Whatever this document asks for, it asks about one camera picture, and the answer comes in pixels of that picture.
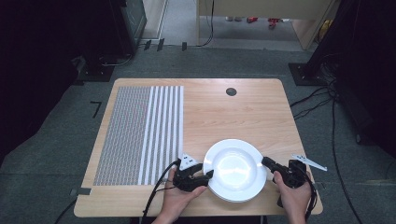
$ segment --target white plate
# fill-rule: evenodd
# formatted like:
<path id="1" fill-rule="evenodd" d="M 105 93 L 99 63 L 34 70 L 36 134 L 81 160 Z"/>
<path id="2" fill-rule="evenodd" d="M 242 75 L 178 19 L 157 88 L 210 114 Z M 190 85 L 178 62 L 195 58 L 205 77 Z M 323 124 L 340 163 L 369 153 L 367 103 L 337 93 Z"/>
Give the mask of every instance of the white plate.
<path id="1" fill-rule="evenodd" d="M 264 187 L 267 171 L 262 154 L 251 144 L 226 139 L 211 147 L 204 160 L 204 174 L 214 170 L 209 188 L 221 199 L 242 203 L 254 198 Z"/>

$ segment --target human hand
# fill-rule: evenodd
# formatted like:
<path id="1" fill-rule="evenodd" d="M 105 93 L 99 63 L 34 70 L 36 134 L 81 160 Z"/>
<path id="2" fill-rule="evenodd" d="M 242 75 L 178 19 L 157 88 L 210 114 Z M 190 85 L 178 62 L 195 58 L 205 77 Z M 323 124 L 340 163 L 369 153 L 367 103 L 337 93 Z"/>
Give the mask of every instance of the human hand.
<path id="1" fill-rule="evenodd" d="M 305 223 L 305 212 L 311 198 L 311 187 L 305 183 L 297 189 L 289 188 L 283 182 L 280 172 L 274 172 L 274 179 L 279 188 L 282 204 L 290 224 Z"/>
<path id="2" fill-rule="evenodd" d="M 169 180 L 173 180 L 176 169 L 173 168 L 169 171 Z M 165 184 L 166 190 L 163 194 L 163 208 L 160 214 L 154 220 L 153 224 L 173 223 L 178 219 L 187 205 L 196 197 L 200 196 L 205 190 L 205 186 L 201 186 L 192 192 L 186 192 L 178 188 L 174 188 L 172 181 L 167 181 Z"/>

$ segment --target black cable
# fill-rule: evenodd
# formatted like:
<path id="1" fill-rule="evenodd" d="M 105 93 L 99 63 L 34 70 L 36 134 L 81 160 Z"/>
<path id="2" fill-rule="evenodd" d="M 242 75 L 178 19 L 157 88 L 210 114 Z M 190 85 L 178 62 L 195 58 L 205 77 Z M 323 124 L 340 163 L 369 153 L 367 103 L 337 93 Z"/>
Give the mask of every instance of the black cable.
<path id="1" fill-rule="evenodd" d="M 142 224 L 145 224 L 146 217 L 148 215 L 149 211 L 149 206 L 151 205 L 152 200 L 154 199 L 155 193 L 157 192 L 157 188 L 161 185 L 163 182 L 163 177 L 166 175 L 166 173 L 172 168 L 173 165 L 177 164 L 177 161 L 173 161 L 166 169 L 163 171 L 163 174 L 161 175 L 160 179 L 158 179 L 157 184 L 155 185 L 154 189 L 152 190 L 149 198 L 148 198 L 148 203 L 146 205 L 145 210 L 143 211 L 143 216 L 142 216 Z"/>
<path id="2" fill-rule="evenodd" d="M 67 212 L 67 210 L 69 210 L 69 208 L 71 206 L 73 206 L 73 204 L 75 204 L 77 201 L 77 199 L 75 199 L 73 202 L 71 202 L 69 205 L 67 205 L 67 207 L 62 211 L 62 213 L 58 216 L 58 218 L 56 219 L 54 224 L 59 223 L 59 221 L 61 220 L 61 218 L 64 216 L 64 214 Z"/>
<path id="3" fill-rule="evenodd" d="M 126 63 L 128 63 L 133 57 L 133 54 L 130 54 L 128 56 L 128 58 L 122 62 L 122 63 L 102 63 L 102 66 L 120 66 L 120 65 L 124 65 Z"/>
<path id="4" fill-rule="evenodd" d="M 323 68 L 328 73 L 331 73 L 331 74 L 336 74 L 337 73 L 338 66 L 339 66 L 339 64 L 335 63 L 335 62 L 331 62 L 331 63 L 328 62 L 328 61 L 323 62 Z"/>
<path id="5" fill-rule="evenodd" d="M 333 86 L 333 84 L 336 82 L 337 80 L 334 79 L 333 81 L 331 81 L 329 83 L 329 85 L 327 85 L 327 90 L 329 93 L 329 96 L 332 97 L 335 101 L 338 101 L 338 95 L 337 95 L 337 91 L 335 90 L 335 87 Z"/>
<path id="6" fill-rule="evenodd" d="M 301 172 L 301 174 L 304 176 L 304 179 L 308 182 L 309 187 L 311 188 L 311 200 L 309 200 L 309 204 L 308 207 L 306 208 L 306 213 L 305 213 L 305 221 L 307 221 L 309 216 L 311 216 L 312 210 L 314 210 L 315 206 L 317 205 L 318 194 L 314 184 L 312 183 L 311 178 L 309 178 L 306 172 L 299 166 L 294 166 L 294 167 Z"/>
<path id="7" fill-rule="evenodd" d="M 338 178 L 340 179 L 341 187 L 343 188 L 344 194 L 346 195 L 347 202 L 349 203 L 349 207 L 352 209 L 353 214 L 355 215 L 356 219 L 361 224 L 361 219 L 358 216 L 355 208 L 353 207 L 352 201 L 350 201 L 349 194 L 347 193 L 347 188 L 344 184 L 344 180 L 341 177 L 340 169 L 338 168 L 337 157 L 335 155 L 335 100 L 332 101 L 332 157 L 334 159 L 335 170 L 337 171 Z"/>
<path id="8" fill-rule="evenodd" d="M 294 107 L 297 104 L 300 104 L 300 103 L 302 103 L 304 101 L 307 101 L 309 98 L 313 97 L 315 95 L 315 93 L 317 93 L 318 91 L 324 90 L 324 89 L 327 89 L 327 87 L 320 87 L 320 88 L 314 90 L 309 96 L 307 96 L 307 97 L 305 97 L 305 98 L 303 98 L 303 99 L 301 99 L 301 100 L 299 100 L 297 102 L 292 103 L 290 105 L 290 107 Z"/>
<path id="9" fill-rule="evenodd" d="M 338 64 L 337 64 L 337 68 L 334 68 L 334 71 L 331 70 L 330 66 L 332 66 L 332 64 L 329 64 L 328 62 L 323 62 L 321 64 L 320 68 L 321 68 L 321 71 L 324 71 L 322 74 L 325 79 L 329 78 L 331 80 L 334 80 L 336 69 L 338 68 Z"/>
<path id="10" fill-rule="evenodd" d="M 294 117 L 294 120 L 297 120 L 297 119 L 300 119 L 300 118 L 305 117 L 306 115 L 308 115 L 310 112 L 314 111 L 315 109 L 317 109 L 317 108 L 319 108 L 319 107 L 321 107 L 321 106 L 324 106 L 324 105 L 328 104 L 331 100 L 332 100 L 332 98 L 329 98 L 329 99 L 327 99 L 327 100 L 324 100 L 324 101 L 318 103 L 318 104 L 315 105 L 314 107 L 311 107 L 311 108 L 309 108 L 309 109 L 305 109 L 305 110 L 303 110 L 303 111 L 300 111 L 298 114 L 296 114 L 296 115 L 293 116 L 293 117 Z"/>
<path id="11" fill-rule="evenodd" d="M 158 191 L 162 191 L 162 190 L 166 190 L 166 189 L 174 189 L 175 187 L 172 187 L 172 188 L 165 188 L 165 189 L 157 189 L 157 190 L 155 190 L 155 192 L 158 192 Z"/>
<path id="12" fill-rule="evenodd" d="M 210 36 L 203 45 L 197 45 L 196 47 L 204 47 L 204 46 L 208 45 L 213 39 L 213 12 L 214 12 L 214 10 L 215 10 L 215 0 L 212 1 L 212 17 L 210 18 L 210 29 L 211 29 Z"/>

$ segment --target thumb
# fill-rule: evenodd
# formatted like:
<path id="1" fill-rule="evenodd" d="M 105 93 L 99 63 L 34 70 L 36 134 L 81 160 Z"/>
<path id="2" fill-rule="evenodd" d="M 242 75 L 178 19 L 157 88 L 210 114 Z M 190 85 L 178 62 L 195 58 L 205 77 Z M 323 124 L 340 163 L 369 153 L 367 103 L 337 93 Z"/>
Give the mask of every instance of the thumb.
<path id="1" fill-rule="evenodd" d="M 197 198 L 198 196 L 200 196 L 202 193 L 204 193 L 204 191 L 207 189 L 207 187 L 205 186 L 200 186 L 196 189 L 194 189 L 192 191 L 192 193 L 190 194 L 190 200 Z"/>
<path id="2" fill-rule="evenodd" d="M 286 186 L 285 183 L 283 182 L 283 177 L 282 177 L 282 175 L 280 174 L 280 172 L 278 172 L 278 171 L 275 171 L 275 172 L 274 172 L 274 180 L 275 180 L 275 182 L 276 182 L 276 184 L 277 184 L 277 186 L 278 186 L 280 192 L 282 193 L 282 191 L 284 190 L 284 188 L 287 187 L 287 186 Z"/>

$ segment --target gray and white striped pad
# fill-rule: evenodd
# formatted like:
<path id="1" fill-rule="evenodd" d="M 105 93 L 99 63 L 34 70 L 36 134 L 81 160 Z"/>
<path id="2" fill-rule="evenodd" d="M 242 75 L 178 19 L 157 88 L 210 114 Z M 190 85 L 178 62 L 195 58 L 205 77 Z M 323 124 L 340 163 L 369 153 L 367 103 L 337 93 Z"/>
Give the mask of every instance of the gray and white striped pad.
<path id="1" fill-rule="evenodd" d="M 154 185 L 183 146 L 182 86 L 120 87 L 95 186 Z"/>

